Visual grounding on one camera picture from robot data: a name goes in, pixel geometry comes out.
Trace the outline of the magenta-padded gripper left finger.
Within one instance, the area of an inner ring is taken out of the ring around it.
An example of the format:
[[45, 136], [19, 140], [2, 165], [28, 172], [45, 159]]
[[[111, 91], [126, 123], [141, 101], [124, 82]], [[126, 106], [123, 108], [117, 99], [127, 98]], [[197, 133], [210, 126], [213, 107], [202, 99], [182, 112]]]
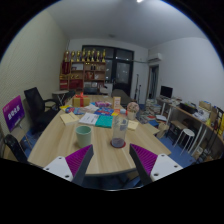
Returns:
[[93, 155], [93, 145], [88, 145], [67, 157], [58, 156], [44, 170], [81, 186]]

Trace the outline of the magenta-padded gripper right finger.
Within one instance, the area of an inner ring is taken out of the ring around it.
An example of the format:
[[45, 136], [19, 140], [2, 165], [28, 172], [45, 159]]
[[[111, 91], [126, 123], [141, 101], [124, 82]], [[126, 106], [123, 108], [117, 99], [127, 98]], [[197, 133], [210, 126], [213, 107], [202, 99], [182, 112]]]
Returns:
[[147, 185], [182, 169], [182, 167], [166, 154], [156, 155], [138, 145], [131, 144], [129, 148], [140, 180]]

